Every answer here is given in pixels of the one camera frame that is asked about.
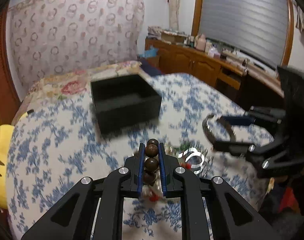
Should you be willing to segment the wooden dresser cabinet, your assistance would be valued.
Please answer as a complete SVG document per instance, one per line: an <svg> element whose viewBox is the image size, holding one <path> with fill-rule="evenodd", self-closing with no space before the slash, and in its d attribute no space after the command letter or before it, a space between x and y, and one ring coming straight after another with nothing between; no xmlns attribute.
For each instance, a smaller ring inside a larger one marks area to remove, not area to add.
<svg viewBox="0 0 304 240"><path fill-rule="evenodd" d="M145 49L157 48L158 67L165 74L187 73L219 90L232 100L246 92L283 98L280 81L252 66L233 66L190 47L145 39Z"/></svg>

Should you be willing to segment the window roller blind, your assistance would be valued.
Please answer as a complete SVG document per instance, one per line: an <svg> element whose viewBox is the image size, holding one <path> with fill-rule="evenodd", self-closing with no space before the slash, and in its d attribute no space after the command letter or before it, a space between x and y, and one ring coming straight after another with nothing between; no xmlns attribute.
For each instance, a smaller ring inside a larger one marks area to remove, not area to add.
<svg viewBox="0 0 304 240"><path fill-rule="evenodd" d="M275 69L287 37L287 0L203 0L199 32Z"/></svg>

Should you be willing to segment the floral cream bed blanket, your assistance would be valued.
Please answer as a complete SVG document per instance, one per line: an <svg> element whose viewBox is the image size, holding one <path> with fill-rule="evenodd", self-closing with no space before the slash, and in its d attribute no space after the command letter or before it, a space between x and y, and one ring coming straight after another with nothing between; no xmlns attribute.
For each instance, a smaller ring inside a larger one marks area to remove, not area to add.
<svg viewBox="0 0 304 240"><path fill-rule="evenodd" d="M112 77L139 74L145 79L150 77L138 61L126 61L102 67L77 70L64 75L51 75L35 82L27 92L19 110L12 120L16 125L20 118L30 110L36 111L48 104L72 98L74 95L90 92L90 82Z"/></svg>

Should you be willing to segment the blue floral white pillow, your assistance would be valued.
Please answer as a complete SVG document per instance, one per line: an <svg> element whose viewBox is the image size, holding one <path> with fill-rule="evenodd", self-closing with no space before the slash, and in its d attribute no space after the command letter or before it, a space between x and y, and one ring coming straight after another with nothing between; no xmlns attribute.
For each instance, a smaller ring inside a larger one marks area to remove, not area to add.
<svg viewBox="0 0 304 240"><path fill-rule="evenodd" d="M250 163L212 151L202 121L208 114L241 115L243 109L188 74L148 78L162 97L159 119L101 137L89 90L39 109L14 126L7 160L6 193L14 239L25 232L81 178L103 178L124 165L141 143L155 138L179 150L194 147L209 164L204 176L220 176L259 209L268 180Z"/></svg>

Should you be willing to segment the yellow plush toy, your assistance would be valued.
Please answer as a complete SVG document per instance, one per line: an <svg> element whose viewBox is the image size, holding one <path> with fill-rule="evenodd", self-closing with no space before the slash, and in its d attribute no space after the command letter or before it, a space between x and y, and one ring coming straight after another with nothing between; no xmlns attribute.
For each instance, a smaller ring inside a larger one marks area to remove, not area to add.
<svg viewBox="0 0 304 240"><path fill-rule="evenodd" d="M0 208L7 209L6 198L6 165L14 127L0 125Z"/></svg>

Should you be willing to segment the silver twisted cuff bangle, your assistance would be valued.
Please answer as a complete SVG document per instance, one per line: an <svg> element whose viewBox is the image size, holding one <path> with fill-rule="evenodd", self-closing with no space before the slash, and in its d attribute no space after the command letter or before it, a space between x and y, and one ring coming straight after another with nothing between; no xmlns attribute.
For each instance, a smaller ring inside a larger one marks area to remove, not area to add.
<svg viewBox="0 0 304 240"><path fill-rule="evenodd" d="M217 141L235 142L236 135L229 122L215 114L208 114L202 121L206 138L214 144Z"/></svg>

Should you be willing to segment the wooden louvered wardrobe door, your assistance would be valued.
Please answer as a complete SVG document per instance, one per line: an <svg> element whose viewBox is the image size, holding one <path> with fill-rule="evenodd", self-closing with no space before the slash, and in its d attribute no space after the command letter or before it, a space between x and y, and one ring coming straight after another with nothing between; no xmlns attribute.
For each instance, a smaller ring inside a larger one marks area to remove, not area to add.
<svg viewBox="0 0 304 240"><path fill-rule="evenodd" d="M0 12L0 124L11 124L20 106L12 80L6 50L6 13L4 7Z"/></svg>

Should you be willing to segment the clutter on dresser top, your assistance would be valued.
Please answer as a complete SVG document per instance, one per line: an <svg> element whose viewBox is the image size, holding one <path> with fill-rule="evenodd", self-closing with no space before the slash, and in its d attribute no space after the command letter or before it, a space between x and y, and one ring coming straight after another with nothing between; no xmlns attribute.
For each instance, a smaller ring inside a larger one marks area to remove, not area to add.
<svg viewBox="0 0 304 240"><path fill-rule="evenodd" d="M182 48L190 48L193 51L199 51L200 53L207 55L213 59L222 59L229 62L239 62L244 66L250 62L249 57L241 57L236 55L234 51L228 49L222 49L218 51L214 44L206 41L204 35L198 35L196 37L190 36L177 31L171 31L161 28L160 26L148 26L147 39L152 41L160 41L167 45L176 45Z"/></svg>

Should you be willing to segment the patterned headboard cover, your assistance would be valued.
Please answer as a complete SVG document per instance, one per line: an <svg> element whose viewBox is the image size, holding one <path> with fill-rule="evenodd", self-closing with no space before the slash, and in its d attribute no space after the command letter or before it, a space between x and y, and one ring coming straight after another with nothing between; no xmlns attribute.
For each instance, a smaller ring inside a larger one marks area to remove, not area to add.
<svg viewBox="0 0 304 240"><path fill-rule="evenodd" d="M25 0L10 12L21 85L50 75L135 60L143 0Z"/></svg>

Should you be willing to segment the pale green jade bangle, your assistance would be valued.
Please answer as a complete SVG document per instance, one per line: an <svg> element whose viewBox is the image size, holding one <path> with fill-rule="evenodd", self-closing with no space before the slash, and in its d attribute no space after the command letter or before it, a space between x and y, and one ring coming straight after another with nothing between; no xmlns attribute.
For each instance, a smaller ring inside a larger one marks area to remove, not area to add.
<svg viewBox="0 0 304 240"><path fill-rule="evenodd" d="M194 174L200 174L205 164L205 155L198 149L191 147L177 155L180 163L184 163L186 168L194 172Z"/></svg>

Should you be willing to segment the blue bag on floor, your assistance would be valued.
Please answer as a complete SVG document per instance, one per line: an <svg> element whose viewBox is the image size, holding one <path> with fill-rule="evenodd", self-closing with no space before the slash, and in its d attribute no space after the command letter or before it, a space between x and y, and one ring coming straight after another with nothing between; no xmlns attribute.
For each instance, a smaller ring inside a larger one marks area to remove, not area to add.
<svg viewBox="0 0 304 240"><path fill-rule="evenodd" d="M139 58L151 58L156 57L158 52L158 48L151 46L148 50L145 50L142 54L138 54Z"/></svg>

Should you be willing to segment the black jewelry box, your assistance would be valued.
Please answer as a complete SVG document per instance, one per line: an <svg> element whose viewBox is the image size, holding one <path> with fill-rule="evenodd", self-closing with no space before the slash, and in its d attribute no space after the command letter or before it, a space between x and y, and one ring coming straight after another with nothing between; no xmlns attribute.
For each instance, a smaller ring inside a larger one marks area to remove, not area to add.
<svg viewBox="0 0 304 240"><path fill-rule="evenodd" d="M92 81L90 88L103 135L159 117L162 97L138 74Z"/></svg>

